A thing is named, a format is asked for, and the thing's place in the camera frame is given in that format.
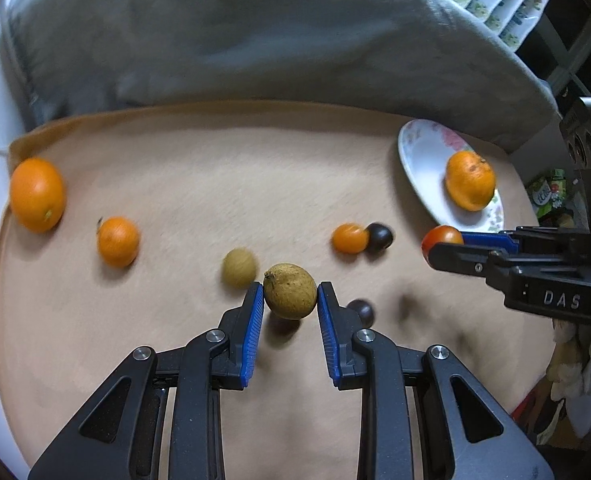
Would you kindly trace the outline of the gloved right hand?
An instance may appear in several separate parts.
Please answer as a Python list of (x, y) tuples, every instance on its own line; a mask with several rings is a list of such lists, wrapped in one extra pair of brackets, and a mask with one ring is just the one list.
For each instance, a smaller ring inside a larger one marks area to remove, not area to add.
[(555, 350), (546, 370), (550, 399), (565, 402), (578, 438), (591, 431), (591, 326), (553, 320)]

